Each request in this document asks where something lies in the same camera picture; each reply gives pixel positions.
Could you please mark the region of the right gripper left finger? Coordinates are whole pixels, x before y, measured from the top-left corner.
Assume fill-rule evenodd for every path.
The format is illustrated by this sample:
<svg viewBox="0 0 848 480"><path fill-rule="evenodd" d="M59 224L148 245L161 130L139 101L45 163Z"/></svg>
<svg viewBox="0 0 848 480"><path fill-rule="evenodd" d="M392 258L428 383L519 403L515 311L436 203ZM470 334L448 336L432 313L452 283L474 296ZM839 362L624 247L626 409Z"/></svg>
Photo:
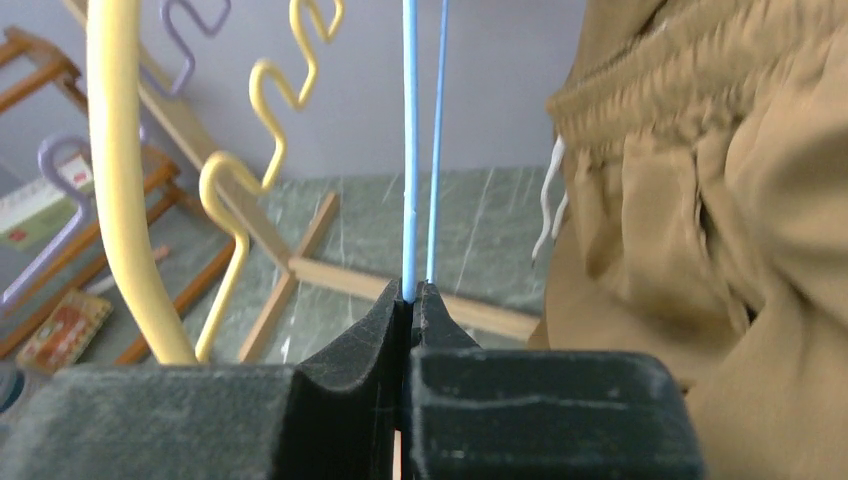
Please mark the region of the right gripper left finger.
<svg viewBox="0 0 848 480"><path fill-rule="evenodd" d="M399 287L297 365L81 366L25 406L5 479L388 479Z"/></svg>

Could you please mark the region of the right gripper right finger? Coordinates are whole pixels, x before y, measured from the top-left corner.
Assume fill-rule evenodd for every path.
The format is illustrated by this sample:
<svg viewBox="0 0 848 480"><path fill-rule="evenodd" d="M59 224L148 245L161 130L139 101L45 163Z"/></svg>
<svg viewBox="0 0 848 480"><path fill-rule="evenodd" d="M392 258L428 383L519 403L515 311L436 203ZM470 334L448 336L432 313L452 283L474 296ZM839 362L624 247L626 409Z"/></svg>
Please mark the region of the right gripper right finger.
<svg viewBox="0 0 848 480"><path fill-rule="evenodd" d="M701 479L679 386L626 351L480 347L421 284L405 379L409 479Z"/></svg>

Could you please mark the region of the blue wire hanger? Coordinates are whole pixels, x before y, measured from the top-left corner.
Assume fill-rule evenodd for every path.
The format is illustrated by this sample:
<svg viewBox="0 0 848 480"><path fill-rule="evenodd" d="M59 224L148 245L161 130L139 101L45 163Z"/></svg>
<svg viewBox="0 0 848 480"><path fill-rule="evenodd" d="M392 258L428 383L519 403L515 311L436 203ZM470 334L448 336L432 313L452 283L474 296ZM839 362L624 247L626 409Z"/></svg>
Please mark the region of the blue wire hanger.
<svg viewBox="0 0 848 480"><path fill-rule="evenodd" d="M441 2L438 69L435 93L433 141L427 227L425 276L433 284L437 277L437 239L439 219L439 181L441 167L442 126L444 108L445 66L448 43L450 2ZM419 187L419 119L418 119L418 3L402 2L402 58L404 99L404 190L402 220L401 294L405 304L413 305L417 278L417 227Z"/></svg>

